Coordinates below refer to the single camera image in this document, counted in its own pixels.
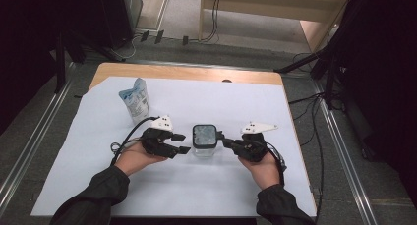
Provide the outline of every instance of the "hand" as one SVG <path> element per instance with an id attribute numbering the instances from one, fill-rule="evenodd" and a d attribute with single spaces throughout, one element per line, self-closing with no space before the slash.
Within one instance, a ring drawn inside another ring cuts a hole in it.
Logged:
<path id="1" fill-rule="evenodd" d="M 132 146 L 122 151 L 117 162 L 114 164 L 122 170 L 127 176 L 130 176 L 152 163 L 164 161 L 167 158 L 148 154 L 142 147 L 142 143 L 138 141 Z"/>
<path id="2" fill-rule="evenodd" d="M 263 190 L 280 184 L 279 171 L 273 156 L 268 152 L 260 162 L 250 162 L 239 157 L 240 162 L 252 173 L 252 177 Z"/>

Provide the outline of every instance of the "black sleeve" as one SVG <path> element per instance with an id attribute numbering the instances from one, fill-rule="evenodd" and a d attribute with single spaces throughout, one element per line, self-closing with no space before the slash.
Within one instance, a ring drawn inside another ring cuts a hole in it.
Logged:
<path id="1" fill-rule="evenodd" d="M 258 193 L 257 212 L 273 225 L 310 225 L 314 221 L 297 206 L 295 196 L 280 184 Z"/>
<path id="2" fill-rule="evenodd" d="M 105 224 L 110 221 L 111 206 L 126 198 L 130 180 L 119 168 L 111 166 L 92 177 L 78 195 L 63 203 L 50 224 Z"/>

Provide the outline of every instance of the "white mount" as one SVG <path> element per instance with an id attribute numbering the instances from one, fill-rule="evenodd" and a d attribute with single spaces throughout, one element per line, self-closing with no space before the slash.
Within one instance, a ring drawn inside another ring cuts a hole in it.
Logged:
<path id="1" fill-rule="evenodd" d="M 153 129 L 159 129 L 164 131 L 173 132 L 174 127 L 172 126 L 171 118 L 168 115 L 159 117 L 158 119 L 149 123 L 149 127 Z"/>
<path id="2" fill-rule="evenodd" d="M 275 130 L 277 128 L 277 125 L 249 122 L 249 124 L 246 125 L 241 132 L 242 134 L 258 134 L 269 130 Z"/>

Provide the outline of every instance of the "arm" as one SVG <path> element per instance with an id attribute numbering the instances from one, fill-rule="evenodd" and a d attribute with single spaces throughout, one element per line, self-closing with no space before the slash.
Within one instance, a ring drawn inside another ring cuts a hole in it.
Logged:
<path id="1" fill-rule="evenodd" d="M 280 185 L 275 159 L 268 152 L 260 162 L 240 158 L 262 189 L 258 193 L 257 212 L 273 225 L 314 224 L 313 220 L 297 206 L 295 196 Z"/>
<path id="2" fill-rule="evenodd" d="M 123 151 L 114 166 L 92 177 L 78 195 L 63 203 L 50 224 L 108 224 L 111 206 L 120 203 L 128 193 L 129 178 L 146 166 L 166 158 L 149 155 L 138 142 Z"/>

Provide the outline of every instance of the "wire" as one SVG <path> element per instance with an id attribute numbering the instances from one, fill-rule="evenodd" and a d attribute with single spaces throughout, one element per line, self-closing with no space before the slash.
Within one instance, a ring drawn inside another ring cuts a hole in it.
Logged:
<path id="1" fill-rule="evenodd" d="M 111 163 L 110 163 L 110 166 L 112 166 L 112 165 L 114 165 L 115 163 L 116 163 L 116 160 L 117 160 L 117 158 L 119 157 L 119 155 L 120 155 L 120 153 L 122 152 L 122 150 L 123 150 L 123 148 L 125 147 L 125 145 L 126 145 L 126 143 L 128 143 L 128 142 L 132 142 L 132 141 L 135 141 L 135 140 L 131 140 L 131 141 L 129 141 L 129 138 L 130 138 L 130 136 L 135 132 L 135 130 L 141 125 L 141 124 L 143 124 L 144 122 L 146 122 L 146 121 L 148 121 L 148 120 L 156 120 L 157 118 L 155 118 L 155 117 L 147 117 L 147 118 L 145 118 L 143 121 L 141 121 L 141 122 L 139 122 L 136 126 L 135 126 L 135 128 L 133 128 L 132 129 L 132 131 L 128 134 L 128 136 L 126 136 L 126 138 L 123 140 L 123 143 L 122 144 L 120 144 L 120 147 L 117 149 L 117 150 L 114 150 L 113 148 L 112 148 L 112 146 L 114 145 L 114 144 L 118 144 L 118 143 L 113 143 L 111 146 L 110 146 L 110 148 L 111 148 L 111 150 L 114 152 L 114 157 L 113 157 L 113 159 L 111 160 Z"/>
<path id="2" fill-rule="evenodd" d="M 301 101 L 304 101 L 304 100 L 308 100 L 308 99 L 311 99 L 311 98 L 313 98 L 313 97 L 318 97 L 318 96 L 321 96 L 321 95 L 323 95 L 323 94 L 325 94 L 324 92 L 320 92 L 320 93 L 316 93 L 316 94 L 313 94 L 313 95 L 311 95 L 311 96 L 309 96 L 309 97 L 306 97 L 306 98 L 301 98 L 301 99 L 296 99 L 296 100 L 292 100 L 292 101 L 289 101 L 288 102 L 288 104 L 295 104 L 295 103 L 298 103 L 298 102 L 301 102 Z"/>
<path id="3" fill-rule="evenodd" d="M 335 19 L 334 19 L 334 21 L 332 22 L 333 24 L 335 24 L 335 22 L 336 22 L 336 20 L 337 20 L 337 18 L 339 17 L 339 15 L 340 15 L 340 13 L 341 12 L 344 12 L 344 10 L 345 10 L 345 8 L 347 7 L 347 5 L 350 3 L 350 1 L 351 0 L 346 0 L 346 2 L 343 4 L 343 6 L 342 6 L 342 8 L 338 11 L 338 13 L 337 13 L 337 15 L 335 16 Z M 329 43 L 329 36 L 330 36 L 330 32 L 328 33 L 328 36 L 327 36 L 327 44 Z M 299 53 L 299 54 L 296 54 L 293 58 L 292 58 L 292 63 L 294 64 L 295 62 L 295 57 L 297 57 L 297 56 L 299 56 L 299 55 L 302 55 L 302 54 L 309 54 L 309 55 L 311 55 L 311 54 L 314 54 L 314 55 L 316 55 L 316 58 L 318 59 L 318 60 L 322 60 L 322 61 L 328 61 L 328 60 L 324 60 L 324 59 L 321 59 L 318 55 L 317 55 L 317 53 L 316 52 L 314 52 L 314 53 Z M 306 71 L 306 70 L 303 70 L 303 69 L 301 69 L 301 67 L 298 67 L 297 68 L 298 70 L 300 70 L 300 71 L 302 71 L 302 72 L 309 72 L 309 71 Z"/>
<path id="4" fill-rule="evenodd" d="M 284 170 L 286 169 L 286 166 L 283 167 L 282 163 L 285 165 L 285 161 L 282 155 L 278 152 L 278 150 L 276 150 L 275 146 L 273 146 L 269 142 L 266 142 L 266 144 L 272 147 L 272 148 L 267 147 L 267 150 L 275 159 L 276 167 L 278 168 L 278 172 L 279 172 L 279 184 L 284 186 L 285 185 Z"/>
<path id="5" fill-rule="evenodd" d="M 198 41 L 198 43 L 201 43 L 201 42 L 209 42 L 209 41 L 212 40 L 214 35 L 217 33 L 217 28 L 218 28 L 217 14 L 218 14 L 218 5 L 219 5 L 219 3 L 220 3 L 220 0 L 214 0 L 214 3 L 212 5 L 212 10 L 211 10 L 212 30 L 211 30 L 210 35 L 206 38 L 201 39 L 201 40 L 190 39 L 190 41 Z"/>
<path id="6" fill-rule="evenodd" d="M 301 118 L 301 117 L 303 117 L 303 115 L 305 115 L 306 113 L 307 113 L 307 111 L 309 110 L 309 106 L 314 102 L 315 100 L 312 100 L 312 101 L 310 101 L 310 103 L 307 105 L 307 107 L 306 107 L 306 110 L 301 114 L 301 115 L 299 115 L 298 117 L 296 117 L 296 118 L 294 118 L 294 119 L 292 119 L 292 121 L 296 121 L 296 120 L 298 120 L 299 118 Z"/>
<path id="7" fill-rule="evenodd" d="M 317 100 L 318 100 L 319 98 L 317 98 L 317 99 L 315 99 L 313 102 L 313 107 L 312 107 L 312 111 L 314 111 L 314 106 L 316 105 L 316 103 L 317 103 Z M 316 113 L 314 114 L 314 119 L 313 119 L 313 121 L 315 121 L 315 119 L 316 119 L 316 115 L 317 115 L 317 112 L 319 111 L 319 107 L 317 108 L 317 110 L 316 110 Z M 310 143 L 310 141 L 313 139 L 313 137 L 314 137 L 314 135 L 315 135 L 316 133 L 314 132 L 314 130 L 313 130 L 313 133 L 312 133 L 312 135 L 310 136 L 310 138 L 309 138 L 309 140 L 308 141 L 306 141 L 306 142 L 304 142 L 304 143 L 302 143 L 302 144 L 300 144 L 300 146 L 304 146 L 304 145 L 306 145 L 306 144 L 308 144 L 308 143 Z"/>
<path id="8" fill-rule="evenodd" d="M 129 58 L 132 58 L 132 57 L 136 54 L 136 47 L 135 47 L 135 44 L 134 44 L 133 42 L 134 42 L 134 41 L 135 41 L 135 39 L 136 39 L 136 38 L 138 38 L 138 37 L 140 37 L 140 36 L 135 36 L 135 37 L 131 40 L 131 43 L 132 43 L 132 46 L 133 46 L 133 49 L 134 49 L 134 51 L 133 51 L 133 54 L 132 54 L 132 55 L 130 55 L 130 56 L 122 56 L 122 55 L 120 55 L 119 53 L 115 52 L 113 49 L 111 49 L 111 51 L 112 51 L 115 55 L 117 55 L 118 57 L 120 57 L 120 58 L 123 58 L 123 59 L 129 59 Z"/>
<path id="9" fill-rule="evenodd" d="M 317 206 L 317 214 L 316 214 L 316 220 L 315 220 L 316 224 L 319 221 L 319 216 L 320 216 L 320 212 L 321 212 L 321 209 L 322 209 L 323 189 L 325 187 L 325 160 L 323 158 L 322 143 L 320 141 L 319 133 L 317 131 L 317 126 L 316 126 L 316 115 L 317 115 L 317 112 L 319 111 L 321 102 L 322 101 L 320 100 L 319 101 L 319 107 L 317 108 L 316 113 L 314 113 L 314 107 L 315 107 L 317 101 L 313 104 L 313 107 L 312 107 L 313 131 L 314 131 L 314 134 L 316 135 L 317 144 L 319 145 L 320 165 L 321 165 L 320 195 L 319 195 L 319 204 Z"/>

